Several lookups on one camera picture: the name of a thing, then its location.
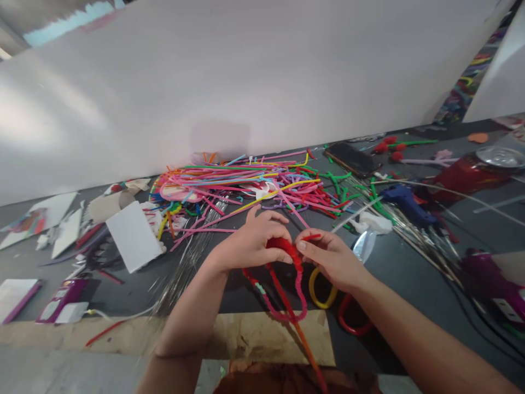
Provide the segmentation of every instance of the glue gun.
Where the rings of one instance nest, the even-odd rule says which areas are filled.
[[[438,219],[422,209],[416,203],[412,190],[397,184],[380,192],[383,200],[393,202],[399,206],[405,216],[415,225],[423,228],[438,224]]]

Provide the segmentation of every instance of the red can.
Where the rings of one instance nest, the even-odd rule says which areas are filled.
[[[483,147],[461,157],[430,182],[445,189],[470,195],[479,190],[495,188],[519,173],[525,156],[513,149],[498,146]],[[427,188],[431,197],[452,205],[463,197],[444,190]]]

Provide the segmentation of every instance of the smartphone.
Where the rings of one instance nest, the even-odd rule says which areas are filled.
[[[372,155],[358,151],[345,141],[333,143],[324,154],[360,178],[370,177],[382,165]]]

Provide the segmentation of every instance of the table surface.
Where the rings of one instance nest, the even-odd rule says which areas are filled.
[[[404,156],[407,159],[428,159],[435,152],[442,149],[451,150],[454,153],[454,157],[461,156],[477,148],[473,143],[467,141],[466,136],[468,134],[479,131],[489,132],[490,139],[488,144],[490,144],[503,134],[500,130],[501,127],[499,125],[491,121],[482,121],[454,125],[448,130],[429,129],[422,132],[415,129],[407,129],[398,131],[395,134],[399,136],[401,141],[439,139],[439,143],[409,148],[404,152]],[[377,142],[356,142],[355,146],[361,148],[375,143]],[[331,171],[335,175],[345,173],[336,164],[329,163],[322,155],[322,146],[311,147],[311,149],[317,160],[310,161],[309,165],[320,172]],[[294,159],[299,161],[302,158],[297,157]],[[382,156],[380,159],[383,162],[382,173],[395,170],[400,171],[407,177],[423,177],[436,175],[440,171],[437,167],[391,164],[388,162],[387,155]],[[91,201],[102,194],[106,188],[104,186],[82,190],[73,203],[72,209],[78,208],[82,200],[86,200],[86,202]],[[476,194],[476,197],[485,202],[494,203],[521,194],[525,194],[525,184],[512,181],[502,188],[479,192]],[[136,198],[139,201],[144,201],[147,198],[147,194],[141,192]],[[27,201],[0,207],[0,228],[20,217],[37,201]],[[468,247],[481,248],[492,253],[523,250],[523,239],[525,239],[525,229],[523,227],[492,211],[474,214],[473,210],[477,207],[477,204],[470,200],[456,203],[451,208],[451,211],[461,219],[461,222],[445,215],[452,232],[461,240],[457,246],[457,251],[461,256],[464,255]],[[234,207],[229,206],[227,212],[233,210]],[[525,206],[522,204],[512,204],[501,208],[501,210],[525,221]],[[287,213],[285,215],[288,215],[291,219],[291,224],[288,227],[292,238],[294,238],[301,231],[302,225],[293,216]],[[237,229],[243,224],[245,216],[245,213],[241,213],[226,219],[220,223],[220,227]],[[315,211],[305,211],[302,213],[302,216],[314,228],[330,229],[333,224],[332,219]],[[351,245],[357,238],[344,229],[340,230],[338,234],[348,245]],[[213,235],[208,247],[203,251],[198,265],[202,263],[208,252],[226,236],[227,234],[222,233]],[[169,249],[172,245],[171,236],[166,233],[162,240]],[[72,260],[51,266],[39,266],[50,261],[50,250],[35,251],[35,246],[36,237],[32,237],[29,240],[0,251],[0,261],[2,262],[0,283],[8,278],[38,278],[44,281],[42,289],[24,308],[17,320],[34,320],[44,309],[63,279],[73,271],[71,266]],[[153,305],[159,292],[161,292],[161,288],[158,286],[160,283],[159,278],[163,278],[173,271],[180,260],[182,251],[182,248],[178,248],[173,253],[163,255],[132,275],[121,264],[111,271],[113,275],[125,282],[121,286],[94,273],[94,279],[98,280],[94,281],[94,285],[84,294],[83,300],[89,301],[91,308],[103,310],[113,316],[133,315],[145,310]],[[294,288],[295,273],[293,267],[279,263],[274,264],[274,266],[291,300],[292,306],[296,310],[300,309],[300,302]],[[469,301],[455,286],[451,286],[435,268],[396,233],[377,238],[376,246],[366,262],[366,267],[378,279],[398,292],[436,324],[485,358],[509,379],[525,388],[524,369],[498,350],[496,346],[504,349],[516,358],[519,358],[519,355],[515,354],[512,349],[483,324],[475,314]],[[312,269],[311,266],[305,268],[305,279],[302,284],[303,292],[308,300],[309,310],[317,308],[308,295],[306,280]],[[270,297],[276,299],[267,271],[263,268],[256,269],[254,270],[254,275],[265,286]],[[329,288],[328,284],[325,283],[325,288],[323,289],[322,281],[322,279],[319,279],[317,282],[319,287],[318,294],[321,299],[323,290],[326,293]],[[335,302],[332,309],[327,311],[337,366],[346,372],[404,373],[402,365],[377,331],[373,331],[364,337],[356,338],[340,328],[336,318],[336,308],[339,302],[340,298]],[[253,291],[242,273],[239,270],[233,271],[226,285],[220,313],[231,314],[265,310],[266,308],[261,303],[261,299]],[[499,331],[522,351],[525,351],[523,341],[502,329]]]

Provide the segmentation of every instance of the scissors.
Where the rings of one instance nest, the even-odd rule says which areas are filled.
[[[375,237],[377,233],[373,230],[367,230],[364,233],[361,234],[361,236],[357,239],[355,242],[353,251],[358,259],[360,259],[363,264],[366,262],[368,257],[370,256],[370,253],[372,252],[372,246],[375,242]],[[317,305],[321,309],[328,309],[332,306],[332,304],[335,301],[335,298],[337,296],[337,289],[332,286],[332,289],[330,290],[330,295],[328,296],[328,299],[325,303],[322,303],[319,301],[319,299],[316,296],[316,290],[315,290],[315,282],[317,279],[317,275],[319,275],[320,271],[319,268],[316,267],[314,271],[312,272],[312,275],[310,275],[310,280],[308,282],[308,289],[310,290],[310,297],[312,297],[313,302],[315,305]],[[362,327],[351,327],[349,326],[345,321],[345,312],[350,306],[350,303],[352,302],[354,298],[351,294],[346,294],[343,298],[343,301],[341,302],[341,305],[339,305],[339,309],[337,311],[337,316],[339,319],[339,324],[350,334],[354,334],[358,337],[361,335],[366,334],[374,325],[370,321],[370,319],[367,320],[367,322]]]

